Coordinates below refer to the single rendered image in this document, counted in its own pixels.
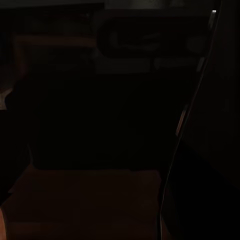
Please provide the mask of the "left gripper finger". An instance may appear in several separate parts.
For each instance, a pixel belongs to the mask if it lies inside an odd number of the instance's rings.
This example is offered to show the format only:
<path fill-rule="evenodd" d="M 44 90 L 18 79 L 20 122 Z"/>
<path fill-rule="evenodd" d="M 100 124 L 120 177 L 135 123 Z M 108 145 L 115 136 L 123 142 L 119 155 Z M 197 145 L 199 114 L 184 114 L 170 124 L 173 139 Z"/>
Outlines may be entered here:
<path fill-rule="evenodd" d="M 182 139 L 168 181 L 184 240 L 240 240 L 240 189 Z"/>

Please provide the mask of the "bottle of coffee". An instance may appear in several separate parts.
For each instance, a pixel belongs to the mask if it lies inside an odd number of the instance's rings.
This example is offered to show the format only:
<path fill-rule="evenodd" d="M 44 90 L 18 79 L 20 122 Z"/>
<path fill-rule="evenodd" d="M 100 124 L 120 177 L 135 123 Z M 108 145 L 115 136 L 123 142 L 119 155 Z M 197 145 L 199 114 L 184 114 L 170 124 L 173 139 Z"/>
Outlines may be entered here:
<path fill-rule="evenodd" d="M 6 240 L 163 240 L 222 4 L 0 0 Z"/>

